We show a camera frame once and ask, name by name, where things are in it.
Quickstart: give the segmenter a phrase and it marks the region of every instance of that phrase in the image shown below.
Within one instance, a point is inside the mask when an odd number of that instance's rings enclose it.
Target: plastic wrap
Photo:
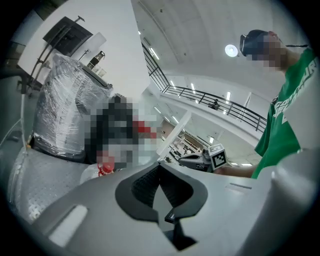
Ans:
[[[86,116],[112,95],[112,86],[105,83],[106,87],[102,87],[87,74],[79,61],[60,54],[53,57],[52,69],[36,106],[33,124],[36,149],[82,162],[86,155]]]

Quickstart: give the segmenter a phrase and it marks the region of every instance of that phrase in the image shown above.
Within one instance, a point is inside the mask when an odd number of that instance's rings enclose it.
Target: green t-shirt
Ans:
[[[286,71],[285,83],[276,103],[270,104],[265,130],[255,147],[255,151],[262,156],[262,159],[252,174],[253,179],[258,177],[263,168],[276,165],[282,158],[300,149],[283,112],[302,93],[305,82],[316,71],[315,57],[314,52],[307,48],[298,62]]]

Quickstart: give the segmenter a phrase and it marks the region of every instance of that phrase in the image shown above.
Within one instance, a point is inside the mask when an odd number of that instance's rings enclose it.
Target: round ceiling lamp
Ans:
[[[238,49],[233,44],[228,44],[224,50],[226,55],[230,57],[236,57],[238,55]]]

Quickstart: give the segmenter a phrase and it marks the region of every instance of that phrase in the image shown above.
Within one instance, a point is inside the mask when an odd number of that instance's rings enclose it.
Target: dark baseball cap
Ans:
[[[247,35],[242,34],[240,36],[240,52],[243,56],[247,55],[258,55],[263,53],[264,41],[263,37],[268,35],[269,32],[254,29],[251,30]]]

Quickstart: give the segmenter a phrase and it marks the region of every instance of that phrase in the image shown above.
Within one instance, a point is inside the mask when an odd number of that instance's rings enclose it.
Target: black metal railing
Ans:
[[[222,112],[223,114],[235,118],[240,122],[245,122],[254,127],[256,131],[264,132],[267,124],[267,119],[263,116],[253,112],[252,110],[235,103],[230,100],[226,100],[223,97],[207,93],[200,90],[192,90],[179,86],[167,86],[163,91],[165,94],[175,95],[179,98],[191,100],[195,103],[206,105],[212,109],[212,111]]]
[[[149,50],[142,44],[144,58],[146,62],[146,67],[148,68],[149,77],[152,78],[154,83],[158,86],[161,92],[163,92],[167,86],[169,86],[169,82],[162,72],[161,68],[157,64],[156,60],[152,57]]]
[[[253,112],[252,110],[211,93],[170,85],[165,74],[162,72],[156,60],[153,58],[144,44],[142,44],[142,48],[149,76],[162,93],[176,95],[179,98],[183,97],[198,104],[207,105],[208,107],[211,106],[212,111],[222,112],[223,114],[230,116],[239,122],[245,122],[249,124],[250,126],[254,127],[256,131],[261,133],[264,132],[267,125],[267,119]],[[217,100],[218,105],[214,108],[213,105],[215,104],[215,100]]]

